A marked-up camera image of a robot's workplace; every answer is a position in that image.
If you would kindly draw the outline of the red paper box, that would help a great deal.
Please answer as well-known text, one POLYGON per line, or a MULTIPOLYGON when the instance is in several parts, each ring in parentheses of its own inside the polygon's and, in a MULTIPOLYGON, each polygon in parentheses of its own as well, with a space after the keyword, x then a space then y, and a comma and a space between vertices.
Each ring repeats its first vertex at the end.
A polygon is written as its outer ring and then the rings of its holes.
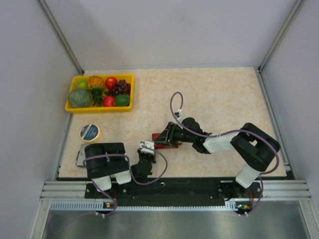
MULTIPOLYGON (((155 138, 157 138, 160 135, 160 133, 153 133, 152 134, 152 140, 154 141, 155 138)), ((166 145, 166 144, 161 144, 161 143, 155 143, 155 149, 170 149, 170 148, 178 148, 181 146, 182 143, 178 143, 177 146, 171 146, 171 145, 166 145)))

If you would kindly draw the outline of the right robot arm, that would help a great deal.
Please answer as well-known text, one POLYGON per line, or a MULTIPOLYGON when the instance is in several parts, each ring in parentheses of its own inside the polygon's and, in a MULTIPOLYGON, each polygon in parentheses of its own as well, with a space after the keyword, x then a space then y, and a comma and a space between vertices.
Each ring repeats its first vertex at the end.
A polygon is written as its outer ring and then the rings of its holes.
POLYGON ((280 144, 252 123, 245 123, 238 130, 212 135, 204 132, 194 118, 185 118, 182 122, 169 122, 154 142, 171 147, 180 142, 191 143, 201 154, 237 151, 246 163, 232 183, 238 197, 251 191, 251 184, 257 177, 272 173, 279 166, 280 144))

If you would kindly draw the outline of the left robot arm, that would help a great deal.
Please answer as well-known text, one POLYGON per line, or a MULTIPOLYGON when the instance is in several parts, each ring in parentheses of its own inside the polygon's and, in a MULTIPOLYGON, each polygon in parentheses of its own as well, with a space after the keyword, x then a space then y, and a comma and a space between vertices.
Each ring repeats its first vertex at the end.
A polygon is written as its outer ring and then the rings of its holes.
POLYGON ((130 183, 132 178, 146 180, 152 175, 152 166, 156 162, 155 144, 152 141, 140 143, 137 164, 131 166, 125 153, 124 144, 120 142, 95 143, 84 148, 83 165, 101 197, 112 194, 112 176, 117 184, 123 185, 130 183))

